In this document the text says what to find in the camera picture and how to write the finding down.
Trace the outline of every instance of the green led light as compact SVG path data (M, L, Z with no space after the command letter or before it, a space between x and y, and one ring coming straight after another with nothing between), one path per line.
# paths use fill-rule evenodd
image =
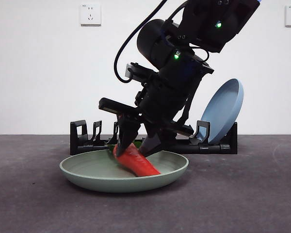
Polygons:
M218 21L217 24L215 25L216 28L221 28L222 27L222 22Z

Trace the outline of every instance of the red chili pepper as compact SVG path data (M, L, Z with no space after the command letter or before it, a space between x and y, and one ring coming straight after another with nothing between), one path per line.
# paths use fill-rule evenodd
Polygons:
M119 157L116 156L117 145L113 149L113 155L118 162L132 170L137 176L159 175L160 172L138 151L136 146L130 146Z

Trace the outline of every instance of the plate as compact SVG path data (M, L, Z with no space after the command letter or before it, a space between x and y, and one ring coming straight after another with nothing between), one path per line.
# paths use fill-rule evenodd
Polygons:
M189 164L184 156L167 151L160 151L147 159L160 171L160 175L136 177L121 166L109 150L71 156L60 163L60 169L69 181L82 188L130 193L168 185L178 179Z
M243 85L237 79L227 81L214 94L201 118L202 121L210 122L209 144L219 143L228 133L237 119L242 104ZM200 127L196 137L203 139L205 135L206 129Z

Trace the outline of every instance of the black cable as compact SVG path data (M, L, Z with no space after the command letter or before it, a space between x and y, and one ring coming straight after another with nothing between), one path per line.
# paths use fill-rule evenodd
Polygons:
M135 73L134 73L134 71L131 68L128 68L127 70L130 73L130 76L129 76L129 79L127 79L125 81L127 81L129 83L132 80L132 78L134 77L134 74Z
M208 61L208 59L209 59L209 57L210 57L210 54L209 54L209 52L207 51L207 50L205 50L205 49L203 49L203 48L201 48L201 47L187 47L188 49L200 49L200 50L203 50L203 51L205 51L206 53L207 53L207 58L205 59L205 60L202 60L202 61L200 61L200 62L206 62L206 61Z
M164 6L164 4L167 1L168 0L163 0L160 2L160 4L154 9L154 11L129 35L129 37L125 40L124 44L121 46L120 50L117 52L117 55L116 55L115 61L114 61L114 72L115 72L115 75L119 81L121 81L123 83L129 83L132 80L132 76L128 80L122 79L117 71L117 62L118 62L118 59L119 59L122 51L124 50L126 45L129 43L129 41L133 38L133 36Z

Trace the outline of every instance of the white wall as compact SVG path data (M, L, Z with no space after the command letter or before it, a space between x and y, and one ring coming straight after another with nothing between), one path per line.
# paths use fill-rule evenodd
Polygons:
M141 86L117 81L113 60L159 0L100 2L102 26L80 27L78 6L90 1L0 0L0 134L68 134L78 119L102 119L103 133L111 133L115 115L98 110L100 98L133 105ZM156 17L167 18L182 2L168 1ZM291 133L290 3L263 0L241 33L211 55L215 73L203 79L188 123L195 127L215 91L238 78L245 89L239 133ZM122 73L127 62L150 67L136 39L120 59Z

